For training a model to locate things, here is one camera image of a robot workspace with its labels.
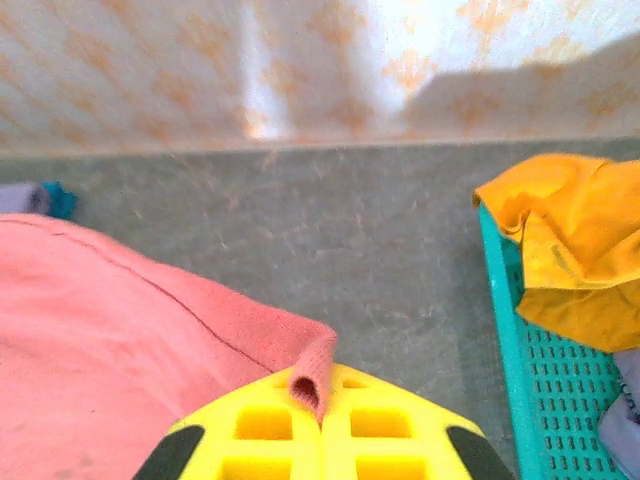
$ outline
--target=yellow robot vacuum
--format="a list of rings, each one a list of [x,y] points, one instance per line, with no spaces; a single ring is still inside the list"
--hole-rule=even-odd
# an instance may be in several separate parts
[[[177,422],[134,480],[513,480],[475,424],[344,365],[320,427],[290,373]]]

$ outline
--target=rolled fabric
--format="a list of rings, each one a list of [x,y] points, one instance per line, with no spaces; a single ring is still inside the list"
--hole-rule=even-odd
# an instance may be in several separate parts
[[[0,213],[40,213],[51,208],[49,191],[37,182],[0,185]]]

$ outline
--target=yellow plastic part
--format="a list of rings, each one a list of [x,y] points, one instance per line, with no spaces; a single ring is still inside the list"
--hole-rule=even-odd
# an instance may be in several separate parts
[[[180,480],[468,480],[447,436],[480,429],[410,392],[334,365],[320,429],[287,390],[290,369],[240,388],[176,423],[204,427]]]

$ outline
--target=orange floral pattern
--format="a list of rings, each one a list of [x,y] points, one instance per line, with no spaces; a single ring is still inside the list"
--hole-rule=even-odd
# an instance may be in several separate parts
[[[629,2],[183,3],[0,0],[0,155],[638,134]]]

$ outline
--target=concrete floor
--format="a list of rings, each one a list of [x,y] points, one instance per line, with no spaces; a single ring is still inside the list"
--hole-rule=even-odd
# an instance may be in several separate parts
[[[515,469],[471,191],[545,151],[640,158],[640,139],[3,161],[59,179],[76,221],[324,321],[337,361],[476,421]]]

